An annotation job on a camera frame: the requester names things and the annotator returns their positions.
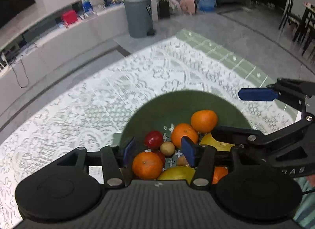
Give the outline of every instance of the red box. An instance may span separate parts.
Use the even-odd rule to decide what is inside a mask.
[[[62,14],[61,19],[63,22],[65,22],[67,25],[73,24],[76,21],[78,21],[77,14],[74,10],[70,10],[64,14]]]

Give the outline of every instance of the small potato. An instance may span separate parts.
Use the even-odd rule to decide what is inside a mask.
[[[160,146],[160,152],[165,156],[172,156],[175,153],[175,146],[172,142],[164,142]]]

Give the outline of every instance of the yellow lemon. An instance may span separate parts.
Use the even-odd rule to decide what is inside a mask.
[[[201,145],[209,145],[215,147],[218,151],[230,152],[231,147],[235,146],[233,144],[228,144],[224,142],[219,142],[215,140],[211,133],[206,134],[200,141]]]
[[[190,167],[178,166],[169,168],[161,173],[158,180],[183,180],[189,184],[195,174],[195,170]]]

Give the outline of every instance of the person's arm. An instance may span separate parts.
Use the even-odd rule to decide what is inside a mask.
[[[303,192],[314,189],[315,175],[296,179]],[[305,229],[315,229],[315,192],[303,195],[299,209],[293,218]]]

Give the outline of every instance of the red apple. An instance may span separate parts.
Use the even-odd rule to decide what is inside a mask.
[[[144,144],[153,150],[157,150],[163,144],[163,135],[157,130],[151,131],[144,138]]]
[[[165,165],[165,155],[162,154],[160,151],[153,151],[153,153],[156,153],[160,157],[160,159],[163,163],[163,166],[164,166]]]

